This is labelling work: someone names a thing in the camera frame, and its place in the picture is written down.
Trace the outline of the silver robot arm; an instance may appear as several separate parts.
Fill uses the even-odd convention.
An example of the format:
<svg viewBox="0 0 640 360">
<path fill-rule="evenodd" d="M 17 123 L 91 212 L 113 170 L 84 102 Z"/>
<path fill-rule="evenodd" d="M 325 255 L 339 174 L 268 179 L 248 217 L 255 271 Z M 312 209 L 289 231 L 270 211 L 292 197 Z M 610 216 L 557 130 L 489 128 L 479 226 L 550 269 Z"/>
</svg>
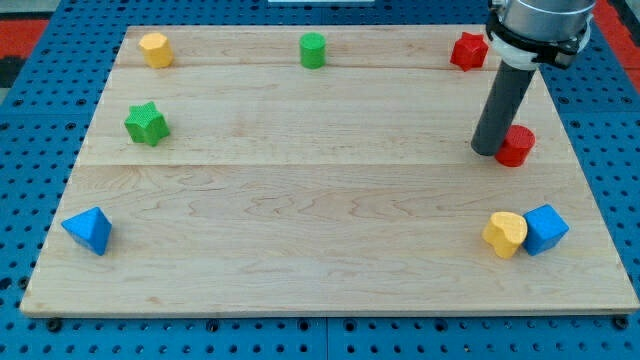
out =
<svg viewBox="0 0 640 360">
<path fill-rule="evenodd" d="M 567 69 L 591 35 L 595 0 L 489 0 L 486 34 L 512 68 Z"/>
</svg>

